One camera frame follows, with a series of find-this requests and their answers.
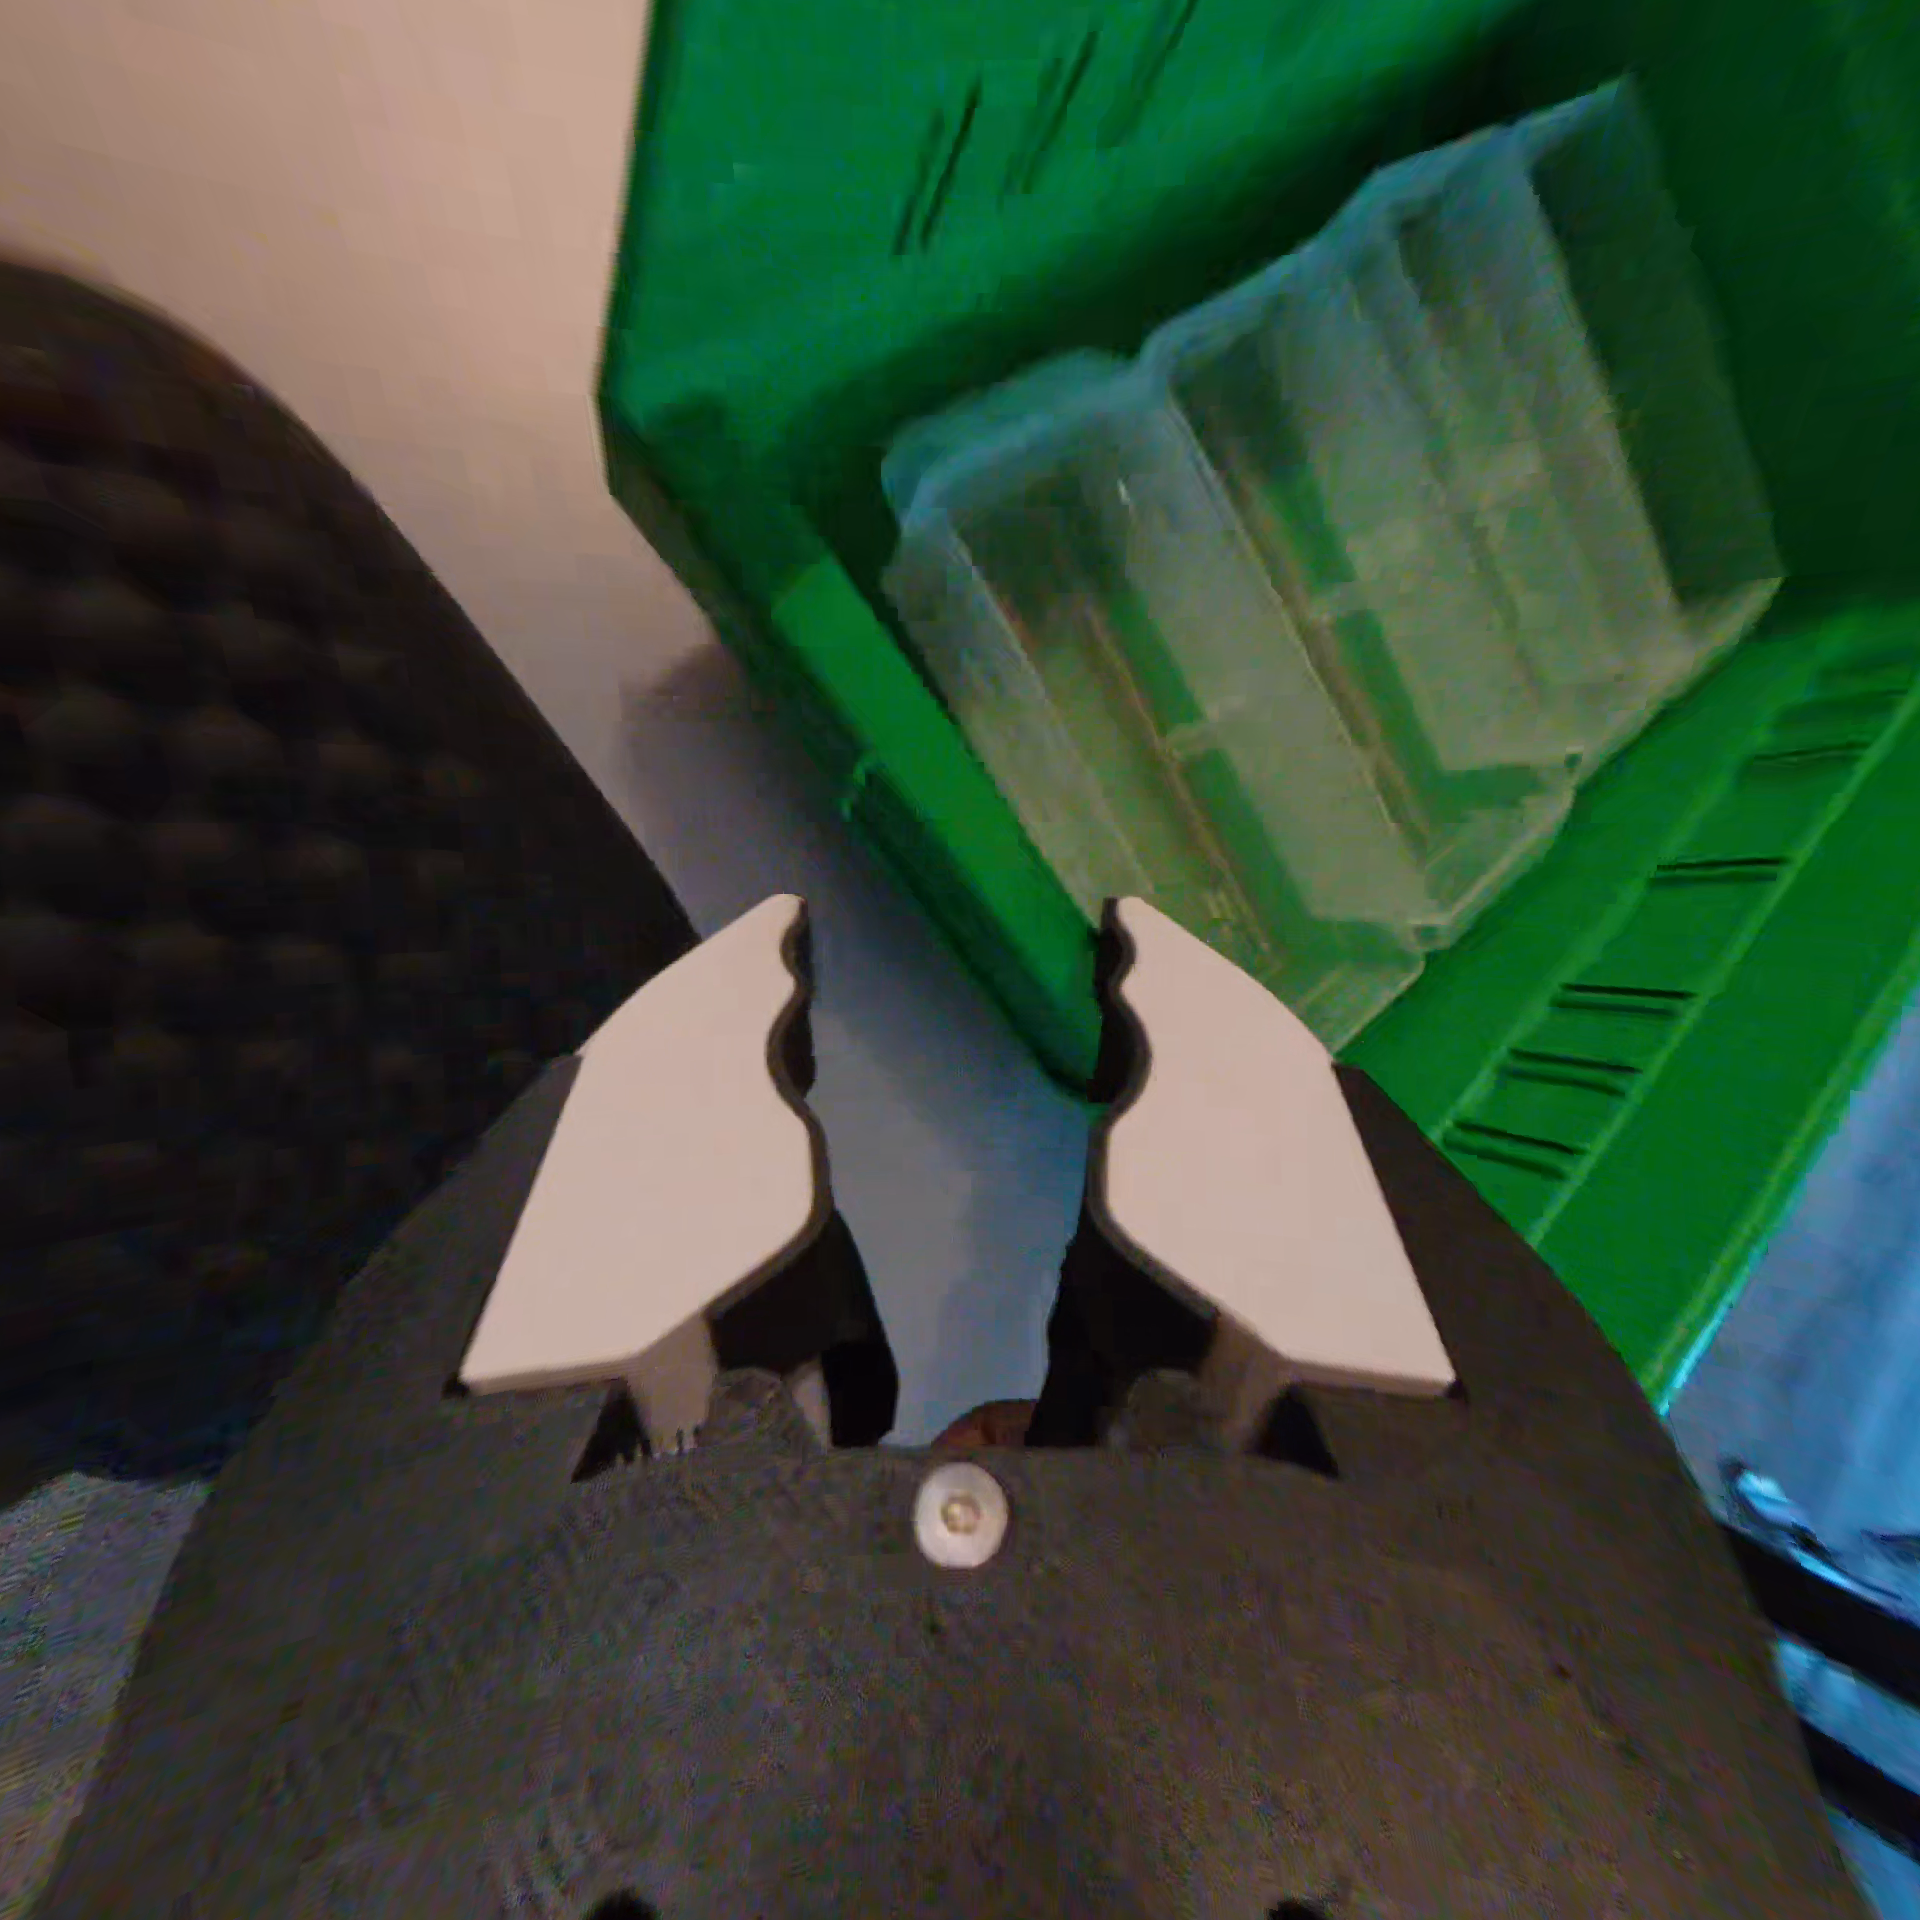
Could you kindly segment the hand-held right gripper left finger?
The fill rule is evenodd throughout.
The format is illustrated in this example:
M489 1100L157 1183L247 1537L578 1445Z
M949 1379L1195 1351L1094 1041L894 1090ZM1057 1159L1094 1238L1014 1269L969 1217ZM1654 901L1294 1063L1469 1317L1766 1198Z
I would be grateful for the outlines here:
M626 1385L646 1436L703 1429L711 1311L830 1220L783 1053L803 1017L808 903L770 896L598 1024L458 1361L465 1394Z

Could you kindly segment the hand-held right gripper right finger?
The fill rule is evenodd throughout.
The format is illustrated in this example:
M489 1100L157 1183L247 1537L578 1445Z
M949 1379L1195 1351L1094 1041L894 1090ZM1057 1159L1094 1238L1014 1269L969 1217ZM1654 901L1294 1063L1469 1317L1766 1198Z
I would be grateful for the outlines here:
M1094 1134L1100 1240L1207 1317L1198 1411L1246 1454L1294 1385L1447 1402L1446 1334L1328 1044L1141 896L1105 901L1127 1068Z

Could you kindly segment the clear plastic drawer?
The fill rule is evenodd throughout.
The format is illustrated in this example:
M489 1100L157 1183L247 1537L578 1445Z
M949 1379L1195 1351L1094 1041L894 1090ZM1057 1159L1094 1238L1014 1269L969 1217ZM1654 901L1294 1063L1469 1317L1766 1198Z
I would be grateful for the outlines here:
M1348 1044L1784 563L1632 75L894 437L890 608L1070 901Z

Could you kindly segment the green plastic bin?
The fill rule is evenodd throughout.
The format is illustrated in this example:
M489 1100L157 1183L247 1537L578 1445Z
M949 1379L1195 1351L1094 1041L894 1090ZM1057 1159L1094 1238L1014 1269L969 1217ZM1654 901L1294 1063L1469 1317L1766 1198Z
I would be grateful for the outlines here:
M1074 1090L1094 924L880 616L880 448L1632 70L1789 585L1354 1056L1667 1402L1915 995L1915 6L657 6L610 494Z

